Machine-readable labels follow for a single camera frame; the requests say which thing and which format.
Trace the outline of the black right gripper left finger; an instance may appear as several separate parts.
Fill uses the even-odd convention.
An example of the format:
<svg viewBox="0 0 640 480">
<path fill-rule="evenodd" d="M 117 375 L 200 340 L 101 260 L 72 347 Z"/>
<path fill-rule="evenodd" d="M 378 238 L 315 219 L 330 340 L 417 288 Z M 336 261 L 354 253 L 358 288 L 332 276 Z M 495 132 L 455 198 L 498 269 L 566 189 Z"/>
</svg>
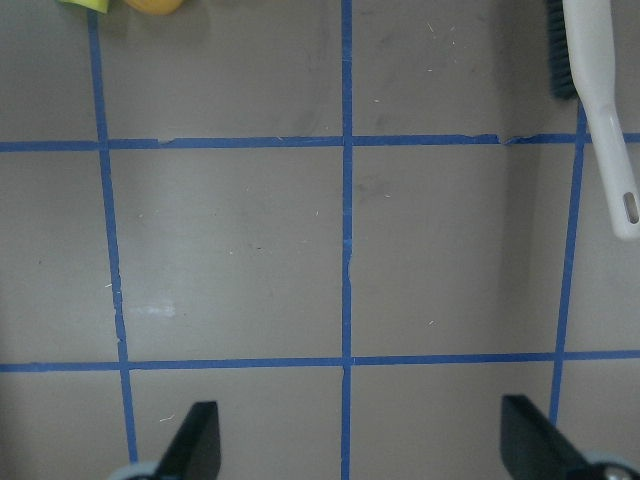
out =
<svg viewBox="0 0 640 480">
<path fill-rule="evenodd" d="M 217 479 L 221 469 L 221 436 L 216 401 L 196 402 L 189 409 L 155 470 L 156 479 Z"/>
</svg>

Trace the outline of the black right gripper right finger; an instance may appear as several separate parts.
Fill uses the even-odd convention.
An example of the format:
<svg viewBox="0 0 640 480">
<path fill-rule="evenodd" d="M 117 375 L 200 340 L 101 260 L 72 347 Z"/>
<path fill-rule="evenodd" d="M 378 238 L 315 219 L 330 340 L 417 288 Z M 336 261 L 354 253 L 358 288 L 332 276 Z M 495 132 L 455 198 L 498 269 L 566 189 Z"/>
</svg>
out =
<svg viewBox="0 0 640 480">
<path fill-rule="evenodd" d="M 589 462 L 524 395 L 501 400 L 500 455 L 515 480 L 599 479 Z"/>
</svg>

